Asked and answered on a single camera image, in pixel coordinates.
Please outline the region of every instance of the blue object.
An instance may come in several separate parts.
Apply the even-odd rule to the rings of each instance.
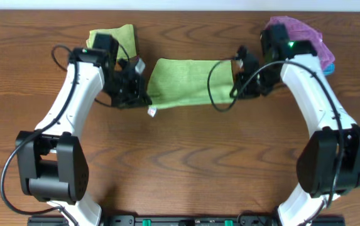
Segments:
[[[324,75],[328,76],[335,72],[335,64],[331,63],[327,68],[324,70]]]

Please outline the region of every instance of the black bracket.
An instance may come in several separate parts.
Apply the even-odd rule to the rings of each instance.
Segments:
[[[28,226],[60,226],[63,217],[31,217]],[[110,216],[102,226],[281,226],[269,215],[242,215],[239,217],[134,217]],[[312,222],[313,226],[346,226],[343,217],[324,216]]]
[[[21,131],[15,145],[33,133]],[[57,161],[41,158],[52,149],[57,152]],[[25,195],[32,195],[40,202],[58,200],[71,205],[85,195],[89,167],[77,137],[69,133],[61,136],[42,134],[25,145],[17,155],[19,177]]]
[[[310,41],[290,41],[284,24],[274,24],[261,32],[261,47],[265,63],[292,59],[295,55],[310,53],[317,56]],[[261,94],[268,95],[280,82],[282,64],[272,65],[259,75]]]
[[[236,60],[243,63],[243,71],[237,73],[234,86],[230,91],[230,97],[236,98],[239,93],[239,99],[251,99],[259,97],[259,83],[256,77],[252,78],[247,87],[241,91],[242,86],[251,78],[252,74],[259,68],[258,59],[248,51],[245,46],[240,46],[237,51]]]
[[[121,71],[115,71],[119,43],[111,35],[96,34],[92,48],[75,48],[73,56],[78,62],[93,63],[104,74],[103,92],[110,96],[110,107],[127,109],[151,105],[146,93],[145,78],[136,71],[139,61],[120,59]]]

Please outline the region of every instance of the wood grain surface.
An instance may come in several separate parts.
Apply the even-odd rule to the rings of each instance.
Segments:
[[[54,44],[85,46],[89,30],[134,24],[148,77],[159,58],[220,59],[241,44],[261,58],[259,32],[271,16],[281,15],[323,33],[336,57],[329,83],[360,124],[360,13],[0,11],[0,172],[16,135],[35,128],[62,86],[65,73],[50,58]],[[225,114],[201,105],[151,118],[146,109],[94,104],[82,137],[88,191],[108,212],[237,215],[270,212],[288,198],[308,132],[290,91],[280,89],[240,101]],[[16,161],[6,192],[19,208],[47,207],[22,194]],[[360,225],[360,188],[324,213]],[[0,224],[25,223],[0,198]]]

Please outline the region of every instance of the green cloth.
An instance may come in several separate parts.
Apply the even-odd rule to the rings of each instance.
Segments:
[[[167,109],[210,104],[207,77],[215,63],[216,60],[159,59],[148,84],[152,107]],[[210,78],[210,91],[215,103],[232,102],[229,96],[232,86],[231,63],[223,62]]]
[[[89,33],[89,39],[86,40],[88,48],[92,48],[94,37],[97,33],[110,34],[125,48],[130,58],[136,56],[134,26],[131,24],[126,24],[120,28],[92,30]],[[127,58],[122,48],[118,48],[117,59],[120,58]]]

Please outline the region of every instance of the black cable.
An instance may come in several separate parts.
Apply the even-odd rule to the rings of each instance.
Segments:
[[[334,179],[333,179],[333,184],[332,184],[332,189],[330,191],[330,194],[329,194],[329,198],[328,198],[328,201],[327,201],[327,208],[330,207],[330,205],[332,204],[332,199],[333,199],[333,196],[334,196],[334,193],[335,193],[335,190],[336,190],[336,183],[337,183],[337,179],[339,178],[339,174],[340,174],[340,171],[341,171],[341,166],[342,166],[342,160],[343,160],[343,156],[344,156],[344,135],[343,135],[343,129],[342,129],[342,122],[341,122],[341,119],[340,119],[340,115],[339,113],[337,112],[337,109],[336,109],[336,106],[335,106],[335,103],[333,103],[333,100],[332,98],[330,97],[327,89],[325,88],[325,85],[322,83],[322,81],[319,79],[318,75],[312,71],[311,69],[309,69],[308,67],[306,67],[305,65],[302,65],[300,63],[297,63],[297,62],[292,62],[292,61],[285,61],[285,60],[279,60],[279,61],[275,61],[275,62],[270,62],[270,63],[267,63],[266,65],[263,65],[262,67],[260,67],[257,71],[255,71],[251,76],[250,78],[247,80],[246,83],[244,83],[244,85],[241,87],[240,91],[237,93],[236,97],[234,98],[234,100],[232,101],[232,103],[226,108],[226,109],[220,109],[218,108],[214,101],[213,101],[213,98],[212,98],[212,94],[210,92],[210,85],[209,85],[209,82],[210,82],[210,76],[212,75],[212,72],[213,70],[215,69],[215,67],[217,67],[220,62],[217,62],[213,67],[212,69],[210,70],[209,72],[209,76],[208,76],[208,81],[207,81],[207,88],[208,88],[208,93],[209,93],[209,98],[210,98],[210,101],[212,102],[212,105],[213,107],[220,111],[220,112],[225,112],[225,111],[228,111],[229,109],[231,109],[231,107],[236,103],[238,97],[241,95],[241,93],[243,92],[243,90],[248,86],[248,84],[252,81],[252,79],[254,77],[256,77],[262,70],[270,67],[270,66],[273,66],[273,65],[277,65],[277,64],[291,64],[291,65],[294,65],[294,66],[297,66],[297,67],[300,67],[304,70],[306,70],[307,72],[309,72],[311,74],[311,76],[316,79],[316,81],[318,82],[318,84],[320,85],[321,89],[324,91],[324,94],[326,96],[326,98],[328,99],[329,101],[329,104],[330,106],[332,107],[332,111],[333,113],[335,114],[335,120],[336,120],[336,123],[337,123],[337,129],[339,131],[339,152],[337,153],[337,163],[336,163],[336,171],[335,171],[335,175],[334,175]]]
[[[65,45],[62,45],[62,44],[57,44],[57,45],[55,45],[55,46],[53,47],[53,49],[52,49],[52,58],[53,58],[54,63],[55,63],[59,68],[61,68],[64,72],[66,72],[66,71],[67,71],[67,68],[64,67],[64,66],[62,66],[62,65],[58,62],[58,60],[55,58],[55,50],[58,49],[58,48],[63,48],[64,50],[67,50],[70,54],[72,54],[72,51],[71,51],[68,47],[66,47]]]
[[[127,51],[125,50],[125,48],[122,46],[122,44],[118,43],[118,45],[121,47],[121,49],[123,50],[123,52],[125,53],[125,55],[127,56],[127,61],[129,63],[129,55],[127,53]]]
[[[106,104],[106,103],[103,103],[103,102],[97,100],[97,98],[94,99],[94,102],[96,102],[96,103],[98,103],[98,104],[100,104],[100,105],[103,105],[104,107],[112,107],[111,105],[108,105],[108,104]]]
[[[56,62],[56,64],[62,68],[63,70],[66,70],[65,68],[63,68],[61,66],[61,64],[59,64],[57,62],[57,60],[54,57],[54,51],[57,48],[64,48],[66,49],[69,53],[70,56],[72,56],[72,52],[71,50],[69,50],[68,47],[63,46],[63,45],[56,45],[53,50],[52,50],[52,57],[53,60]],[[75,57],[73,57],[74,59],[74,65],[75,65],[75,73],[74,73],[74,80],[72,82],[72,87],[71,90],[68,94],[67,100],[65,101],[63,107],[61,108],[61,111],[58,113],[58,115],[56,116],[56,118],[54,118],[51,123],[49,123],[47,126],[45,126],[43,129],[37,130],[35,131],[33,134],[31,134],[30,136],[28,136],[26,139],[24,139],[16,148],[15,150],[11,153],[11,155],[9,156],[9,158],[7,159],[7,161],[5,162],[4,168],[1,171],[1,178],[0,178],[0,194],[1,194],[1,198],[3,199],[5,205],[12,211],[14,211],[15,213],[18,214],[22,214],[22,215],[40,215],[40,214],[44,214],[44,213],[49,213],[52,212],[54,210],[59,210],[61,212],[63,212],[70,220],[72,223],[74,223],[74,225],[78,225],[78,222],[71,216],[71,214],[69,214],[65,208],[63,208],[62,206],[58,206],[58,207],[52,207],[52,208],[48,208],[46,210],[40,210],[40,211],[24,211],[24,210],[20,210],[18,208],[16,208],[14,205],[12,205],[12,203],[7,199],[6,194],[5,194],[5,189],[4,189],[4,184],[5,184],[5,176],[6,176],[6,172],[8,170],[8,166],[9,164],[11,164],[12,159],[15,157],[15,155],[18,153],[19,150],[22,149],[22,147],[24,147],[26,144],[28,144],[29,142],[33,141],[34,139],[36,139],[41,133],[43,133],[44,131],[46,131],[47,129],[51,128],[54,124],[56,124],[58,122],[58,120],[61,119],[63,113],[67,110],[67,107],[72,99],[72,96],[74,95],[75,92],[75,88],[76,88],[76,81],[78,80],[78,63],[75,59]]]
[[[304,220],[303,223],[300,223],[297,226],[306,226],[308,223],[312,223],[312,221],[315,220],[319,216],[320,212],[325,207],[325,203],[326,203],[326,201],[322,200],[322,203],[321,203],[320,207],[318,208],[318,210],[310,218]]]
[[[212,93],[210,92],[210,77],[212,76],[213,70],[215,70],[215,68],[217,66],[219,66],[222,62],[227,61],[227,60],[233,60],[233,58],[228,58],[228,59],[218,61],[215,65],[213,65],[212,69],[209,72],[209,76],[207,77],[207,92],[209,93],[210,102],[212,103],[212,106],[219,112],[226,112],[226,111],[230,110],[233,107],[233,105],[236,103],[236,101],[239,97],[239,94],[237,94],[236,98],[234,98],[234,100],[231,102],[231,104],[229,106],[227,106],[225,109],[221,109],[213,101]]]

